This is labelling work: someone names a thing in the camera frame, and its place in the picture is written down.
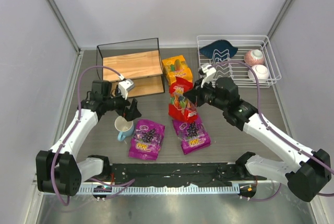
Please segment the purple candy bag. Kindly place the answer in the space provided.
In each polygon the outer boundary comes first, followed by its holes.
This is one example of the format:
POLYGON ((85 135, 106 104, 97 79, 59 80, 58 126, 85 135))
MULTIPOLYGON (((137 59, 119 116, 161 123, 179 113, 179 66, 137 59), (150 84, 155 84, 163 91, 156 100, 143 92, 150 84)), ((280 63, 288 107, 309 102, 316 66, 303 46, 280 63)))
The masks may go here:
POLYGON ((155 161, 161 150, 165 126, 151 120, 141 119, 134 130, 128 156, 155 161))
POLYGON ((211 139, 205 130, 200 116, 192 123, 172 120, 175 133, 181 141, 184 155, 211 145, 211 139))

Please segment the orange candy bag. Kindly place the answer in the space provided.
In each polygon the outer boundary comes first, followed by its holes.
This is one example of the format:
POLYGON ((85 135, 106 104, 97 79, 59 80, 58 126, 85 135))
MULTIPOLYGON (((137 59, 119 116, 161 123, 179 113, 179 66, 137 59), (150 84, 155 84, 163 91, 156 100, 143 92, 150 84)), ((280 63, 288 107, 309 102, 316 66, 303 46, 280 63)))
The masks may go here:
POLYGON ((193 74, 186 63, 183 55, 178 55, 162 60, 163 73, 167 79, 168 85, 172 85, 176 82, 176 77, 186 79, 189 82, 193 82, 193 74))

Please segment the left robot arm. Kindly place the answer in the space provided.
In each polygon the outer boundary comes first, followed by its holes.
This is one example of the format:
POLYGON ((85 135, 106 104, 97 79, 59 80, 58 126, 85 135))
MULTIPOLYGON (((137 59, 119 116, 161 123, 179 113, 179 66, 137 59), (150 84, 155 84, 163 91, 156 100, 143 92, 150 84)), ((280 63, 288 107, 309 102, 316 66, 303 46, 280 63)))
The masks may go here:
POLYGON ((90 131, 106 112, 114 111, 125 121, 141 117, 137 100, 129 101, 134 82, 123 79, 112 91, 112 83, 95 80, 87 96, 78 105, 76 114, 61 138, 47 151, 36 156, 37 186, 39 191, 74 196, 81 183, 93 178, 107 178, 111 174, 108 157, 90 155, 77 162, 77 155, 90 131))

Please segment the red candy bag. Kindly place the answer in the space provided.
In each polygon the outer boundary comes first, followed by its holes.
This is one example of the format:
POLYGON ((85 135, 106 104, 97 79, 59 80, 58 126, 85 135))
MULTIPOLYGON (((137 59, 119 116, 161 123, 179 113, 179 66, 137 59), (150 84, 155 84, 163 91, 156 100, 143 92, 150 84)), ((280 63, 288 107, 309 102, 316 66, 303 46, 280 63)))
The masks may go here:
POLYGON ((171 118, 186 123, 192 123, 198 118, 195 106, 183 95, 192 88, 191 82, 176 77, 176 81, 169 87, 169 116, 171 118))

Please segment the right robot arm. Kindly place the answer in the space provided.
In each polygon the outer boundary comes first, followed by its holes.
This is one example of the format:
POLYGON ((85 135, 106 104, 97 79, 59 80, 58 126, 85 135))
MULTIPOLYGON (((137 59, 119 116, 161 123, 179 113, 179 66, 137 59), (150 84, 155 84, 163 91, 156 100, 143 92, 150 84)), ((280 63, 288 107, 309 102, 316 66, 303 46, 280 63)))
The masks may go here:
POLYGON ((330 155, 323 149, 314 151, 302 145, 271 124, 259 109, 240 98, 238 86, 231 78, 219 78, 215 83, 199 79, 183 95, 197 107, 207 103, 222 110, 229 124, 253 136, 281 158, 277 162, 247 152, 236 164, 249 174, 284 184, 305 202, 312 201, 331 180, 330 155))

